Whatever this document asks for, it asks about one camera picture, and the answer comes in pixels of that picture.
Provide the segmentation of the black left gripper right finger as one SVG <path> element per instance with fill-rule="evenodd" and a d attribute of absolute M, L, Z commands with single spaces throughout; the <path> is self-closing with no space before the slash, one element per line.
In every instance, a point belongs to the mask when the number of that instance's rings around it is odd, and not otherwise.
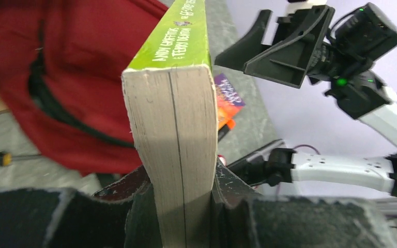
<path fill-rule="evenodd" d="M 367 200 L 262 195 L 217 163 L 212 246 L 395 247 L 395 236 Z"/>

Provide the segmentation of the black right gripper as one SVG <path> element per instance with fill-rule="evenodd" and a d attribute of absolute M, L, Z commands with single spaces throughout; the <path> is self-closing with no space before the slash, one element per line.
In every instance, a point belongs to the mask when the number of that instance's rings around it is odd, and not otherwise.
<path fill-rule="evenodd" d="M 334 8 L 318 5 L 279 17 L 269 45 L 262 41 L 272 11 L 261 10 L 250 30 L 218 54 L 214 64 L 293 88 L 300 88 L 305 77 L 325 81 L 333 52 L 324 38 L 334 13 Z"/>

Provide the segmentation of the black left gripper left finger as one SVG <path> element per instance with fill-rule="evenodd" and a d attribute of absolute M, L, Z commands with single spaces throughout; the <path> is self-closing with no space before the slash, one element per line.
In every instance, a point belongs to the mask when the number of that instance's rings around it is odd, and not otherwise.
<path fill-rule="evenodd" d="M 0 247 L 158 247 L 153 188 L 140 166 L 94 196 L 0 189 Z"/>

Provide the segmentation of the orange comic book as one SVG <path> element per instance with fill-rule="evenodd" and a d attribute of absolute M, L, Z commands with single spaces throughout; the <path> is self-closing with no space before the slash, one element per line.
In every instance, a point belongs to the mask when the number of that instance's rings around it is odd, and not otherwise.
<path fill-rule="evenodd" d="M 217 93 L 219 129 L 221 129 L 238 114 L 245 106 L 245 102 L 223 73 L 216 75 L 214 81 Z"/>

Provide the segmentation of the green comic book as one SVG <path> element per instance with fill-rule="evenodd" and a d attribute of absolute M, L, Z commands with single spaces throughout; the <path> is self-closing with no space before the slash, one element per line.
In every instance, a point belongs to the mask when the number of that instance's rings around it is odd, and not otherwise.
<path fill-rule="evenodd" d="M 163 247 L 210 246 L 218 111 L 204 1 L 174 1 L 122 76 Z"/>

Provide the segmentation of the red backpack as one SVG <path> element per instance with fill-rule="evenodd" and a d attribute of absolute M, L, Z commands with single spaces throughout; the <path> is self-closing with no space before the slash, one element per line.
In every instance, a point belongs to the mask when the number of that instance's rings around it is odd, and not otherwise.
<path fill-rule="evenodd" d="M 46 157 L 82 174 L 141 165 L 121 73 L 160 1 L 0 1 L 0 96 Z"/>

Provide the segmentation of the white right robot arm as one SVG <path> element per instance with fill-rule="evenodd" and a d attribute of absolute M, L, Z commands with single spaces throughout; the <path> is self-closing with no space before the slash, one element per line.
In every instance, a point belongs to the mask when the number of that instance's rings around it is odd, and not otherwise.
<path fill-rule="evenodd" d="M 354 120 L 366 124 L 397 147 L 395 93 L 372 72 L 373 64 L 397 46 L 397 28 L 374 4 L 367 3 L 331 20 L 325 1 L 290 1 L 277 19 L 272 44 L 262 44 L 270 10 L 259 12 L 251 29 L 216 56 L 215 64 L 246 75 L 300 88 L 329 82 L 325 96 Z M 353 159 L 306 154 L 265 146 L 229 165 L 248 185 L 325 181 L 372 188 L 397 198 L 397 153 Z"/>

